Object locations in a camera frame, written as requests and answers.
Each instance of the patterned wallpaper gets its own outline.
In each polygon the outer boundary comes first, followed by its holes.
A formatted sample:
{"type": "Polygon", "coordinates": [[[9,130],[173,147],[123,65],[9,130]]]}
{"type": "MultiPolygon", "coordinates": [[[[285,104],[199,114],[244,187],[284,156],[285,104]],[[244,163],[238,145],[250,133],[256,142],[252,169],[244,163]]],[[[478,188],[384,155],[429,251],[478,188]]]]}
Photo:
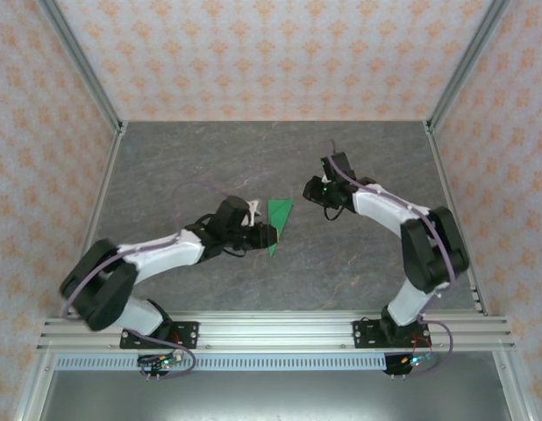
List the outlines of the patterned wallpaper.
{"type": "Polygon", "coordinates": [[[122,119],[425,119],[490,0],[60,0],[122,119]]]}
{"type": "Polygon", "coordinates": [[[60,308],[111,139],[37,2],[0,0],[0,420],[60,308]]]}
{"type": "Polygon", "coordinates": [[[542,2],[513,0],[442,130],[474,264],[542,404],[542,2]]]}

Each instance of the black mounting plate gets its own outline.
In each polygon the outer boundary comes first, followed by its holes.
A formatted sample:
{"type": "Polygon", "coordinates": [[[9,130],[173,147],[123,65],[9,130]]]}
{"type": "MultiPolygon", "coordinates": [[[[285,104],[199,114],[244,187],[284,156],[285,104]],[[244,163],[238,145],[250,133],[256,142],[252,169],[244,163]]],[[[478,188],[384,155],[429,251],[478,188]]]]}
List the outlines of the black mounting plate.
{"type": "MultiPolygon", "coordinates": [[[[166,340],[167,342],[175,342],[176,344],[185,346],[188,349],[196,349],[198,339],[198,322],[172,322],[172,327],[170,328],[168,337],[164,340],[166,340]]],[[[121,332],[121,341],[119,342],[119,347],[121,349],[172,348],[171,346],[158,345],[148,340],[140,339],[126,329],[121,332]]]]}
{"type": "MultiPolygon", "coordinates": [[[[413,334],[415,333],[418,338],[425,338],[431,341],[431,333],[427,325],[417,324],[416,328],[409,332],[409,335],[402,339],[396,339],[392,343],[388,342],[386,335],[380,327],[379,320],[362,319],[352,322],[353,326],[353,342],[357,349],[371,349],[371,348],[412,348],[413,347],[413,334]]],[[[420,340],[417,342],[416,348],[429,348],[429,346],[420,340]]]]}

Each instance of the green triangular object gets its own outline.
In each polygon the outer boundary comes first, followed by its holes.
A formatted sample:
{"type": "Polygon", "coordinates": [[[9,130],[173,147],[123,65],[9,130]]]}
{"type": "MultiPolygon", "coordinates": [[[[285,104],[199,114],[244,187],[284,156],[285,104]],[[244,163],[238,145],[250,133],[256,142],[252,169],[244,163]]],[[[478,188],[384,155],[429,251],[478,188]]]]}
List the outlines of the green triangular object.
{"type": "MultiPolygon", "coordinates": [[[[269,215],[269,223],[277,229],[277,241],[281,237],[282,230],[287,224],[292,205],[295,204],[295,199],[271,199],[267,205],[269,215]]],[[[273,256],[276,244],[269,247],[269,257],[273,256]]]]}

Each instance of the ventilated metal strip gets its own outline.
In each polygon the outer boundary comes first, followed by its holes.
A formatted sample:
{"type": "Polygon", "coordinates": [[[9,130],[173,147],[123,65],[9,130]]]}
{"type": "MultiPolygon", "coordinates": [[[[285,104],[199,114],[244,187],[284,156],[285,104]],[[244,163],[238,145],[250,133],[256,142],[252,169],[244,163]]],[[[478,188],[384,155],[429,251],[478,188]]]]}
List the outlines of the ventilated metal strip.
{"type": "MultiPolygon", "coordinates": [[[[186,358],[175,366],[182,370],[191,365],[186,358]]],[[[137,355],[62,353],[56,370],[60,371],[135,371],[137,355]]],[[[339,371],[384,370],[383,353],[319,354],[205,354],[197,356],[196,371],[339,371]]]]}

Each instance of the robotic arm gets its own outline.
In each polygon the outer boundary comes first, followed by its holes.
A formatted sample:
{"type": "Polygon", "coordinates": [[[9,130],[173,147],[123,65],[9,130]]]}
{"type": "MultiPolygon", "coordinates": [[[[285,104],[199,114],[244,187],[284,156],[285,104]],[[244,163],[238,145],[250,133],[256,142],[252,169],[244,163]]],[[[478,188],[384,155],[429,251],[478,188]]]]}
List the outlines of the robotic arm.
{"type": "Polygon", "coordinates": [[[261,249],[277,242],[276,229],[256,222],[257,202],[228,196],[214,214],[178,234],[146,243],[114,246],[97,241],[62,283],[60,292],[92,331],[115,325],[167,339],[172,320],[152,300],[131,296],[132,288],[171,268],[195,265],[231,250],[261,249]]]}
{"type": "Polygon", "coordinates": [[[382,310],[380,331],[371,334],[376,338],[381,334],[392,346],[409,345],[412,333],[423,329],[418,326],[421,311],[433,295],[439,295],[440,290],[449,285],[450,280],[440,247],[421,216],[434,225],[453,273],[458,275],[469,265],[453,214],[445,207],[431,210],[406,202],[389,194],[372,179],[357,180],[344,153],[336,153],[331,159],[322,159],[324,177],[312,177],[306,183],[303,196],[323,206],[326,217],[327,209],[339,210],[338,215],[347,209],[373,219],[402,239],[406,279],[397,296],[382,310]]]}

